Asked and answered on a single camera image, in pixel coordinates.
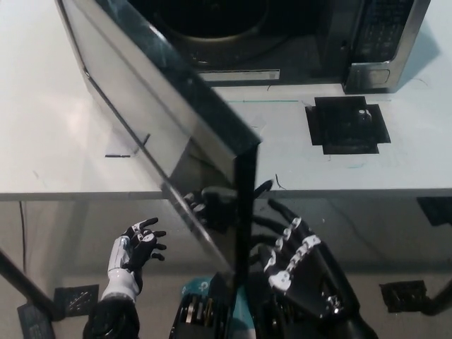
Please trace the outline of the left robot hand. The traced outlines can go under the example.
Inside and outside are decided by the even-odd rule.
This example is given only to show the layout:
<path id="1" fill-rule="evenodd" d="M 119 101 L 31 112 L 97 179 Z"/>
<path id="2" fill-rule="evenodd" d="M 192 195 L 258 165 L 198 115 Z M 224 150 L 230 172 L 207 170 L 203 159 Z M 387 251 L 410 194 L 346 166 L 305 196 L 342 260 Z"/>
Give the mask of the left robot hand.
<path id="1" fill-rule="evenodd" d="M 149 229 L 157 222 L 157 218 L 137 222 L 114 240 L 107 267 L 109 282 L 101 300 L 122 298 L 136 301 L 143 289 L 144 265 L 151 258 L 165 259 L 161 252 L 167 247 L 159 243 L 159 238 L 167 233 Z"/>

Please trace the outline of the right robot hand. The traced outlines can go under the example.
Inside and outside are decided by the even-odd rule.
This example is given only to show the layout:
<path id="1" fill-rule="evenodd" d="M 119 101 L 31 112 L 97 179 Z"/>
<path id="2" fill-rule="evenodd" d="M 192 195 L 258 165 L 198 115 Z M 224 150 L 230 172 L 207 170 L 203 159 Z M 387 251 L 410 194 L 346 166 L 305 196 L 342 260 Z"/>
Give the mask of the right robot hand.
<path id="1" fill-rule="evenodd" d="M 261 264 L 275 295 L 317 319 L 345 319 L 357 314 L 357 296 L 326 243 L 281 202 L 270 198 L 268 205 L 285 223 L 253 216 L 255 224 L 273 234 L 251 237 L 251 248 L 257 252 L 249 263 Z"/>

